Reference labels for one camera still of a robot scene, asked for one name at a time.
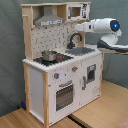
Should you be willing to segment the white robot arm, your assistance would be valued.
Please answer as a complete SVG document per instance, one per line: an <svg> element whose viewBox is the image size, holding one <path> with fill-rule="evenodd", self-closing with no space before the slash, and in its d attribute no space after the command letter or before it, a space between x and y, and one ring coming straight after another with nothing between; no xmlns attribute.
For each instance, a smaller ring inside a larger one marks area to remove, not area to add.
<svg viewBox="0 0 128 128"><path fill-rule="evenodd" d="M128 55L128 45L117 45L118 39L122 35L120 23L117 19L94 19L77 24L75 29L85 33L103 33L103 36L97 42L97 49L102 53Z"/></svg>

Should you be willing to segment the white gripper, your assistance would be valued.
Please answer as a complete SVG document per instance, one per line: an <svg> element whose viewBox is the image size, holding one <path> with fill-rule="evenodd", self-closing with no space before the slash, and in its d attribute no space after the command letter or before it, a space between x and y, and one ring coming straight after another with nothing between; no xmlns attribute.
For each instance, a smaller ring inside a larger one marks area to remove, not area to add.
<svg viewBox="0 0 128 128"><path fill-rule="evenodd" d="M75 29L77 31L94 33L94 24L95 24L95 21L91 20L90 22L84 22L84 23L77 24L75 26Z"/></svg>

